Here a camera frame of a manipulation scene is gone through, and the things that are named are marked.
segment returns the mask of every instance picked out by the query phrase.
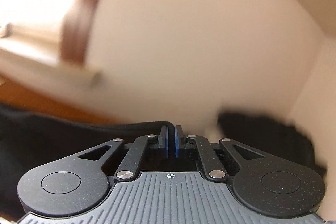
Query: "brown wooden frame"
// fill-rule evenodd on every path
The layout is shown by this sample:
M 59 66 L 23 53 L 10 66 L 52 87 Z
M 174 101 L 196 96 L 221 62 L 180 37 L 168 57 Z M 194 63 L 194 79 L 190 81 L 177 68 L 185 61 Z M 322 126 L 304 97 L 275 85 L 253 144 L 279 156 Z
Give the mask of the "brown wooden frame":
M 98 0 L 75 0 L 63 25 L 61 60 L 85 64 L 86 49 Z

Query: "black fabric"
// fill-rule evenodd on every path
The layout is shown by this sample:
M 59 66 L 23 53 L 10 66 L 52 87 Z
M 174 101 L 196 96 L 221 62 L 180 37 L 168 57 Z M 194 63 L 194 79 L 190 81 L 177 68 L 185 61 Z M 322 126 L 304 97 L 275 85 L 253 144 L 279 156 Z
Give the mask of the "black fabric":
M 316 165 L 312 142 L 295 127 L 289 127 L 267 116 L 249 116 L 223 112 L 217 124 L 226 138 L 231 138 L 272 155 L 309 167 L 321 177 L 326 168 Z
M 24 215 L 16 194 L 19 179 L 30 169 L 83 151 L 113 138 L 132 143 L 146 134 L 159 134 L 169 122 L 93 126 L 69 122 L 0 104 L 0 213 Z

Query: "gray ribbed plate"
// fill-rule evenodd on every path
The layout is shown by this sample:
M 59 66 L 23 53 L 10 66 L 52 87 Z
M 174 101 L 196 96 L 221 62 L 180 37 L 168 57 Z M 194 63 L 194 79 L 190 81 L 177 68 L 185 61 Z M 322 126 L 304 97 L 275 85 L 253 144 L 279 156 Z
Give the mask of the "gray ribbed plate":
M 173 175 L 142 172 L 135 181 L 118 183 L 87 213 L 62 219 L 27 214 L 20 224 L 324 223 L 315 214 L 294 219 L 262 216 L 241 205 L 225 184 L 207 181 L 198 172 Z

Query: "window sill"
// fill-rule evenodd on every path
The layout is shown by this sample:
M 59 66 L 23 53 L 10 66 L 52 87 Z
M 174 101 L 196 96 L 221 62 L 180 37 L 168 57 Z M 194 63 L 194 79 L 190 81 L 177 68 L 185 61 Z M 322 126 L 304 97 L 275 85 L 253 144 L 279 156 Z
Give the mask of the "window sill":
M 0 58 L 11 63 L 78 85 L 92 86 L 99 78 L 98 69 L 63 63 L 58 56 L 59 45 L 55 43 L 20 34 L 0 38 Z

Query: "metal pin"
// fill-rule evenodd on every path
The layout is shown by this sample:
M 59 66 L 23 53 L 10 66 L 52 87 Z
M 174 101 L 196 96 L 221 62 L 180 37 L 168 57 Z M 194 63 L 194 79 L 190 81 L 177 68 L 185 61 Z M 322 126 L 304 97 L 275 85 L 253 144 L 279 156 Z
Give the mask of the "metal pin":
M 221 179 L 225 177 L 225 172 L 222 170 L 212 170 L 209 172 L 209 176 L 214 179 Z
M 120 179 L 129 179 L 133 176 L 133 173 L 131 171 L 125 170 L 125 171 L 120 171 L 117 173 L 117 177 Z

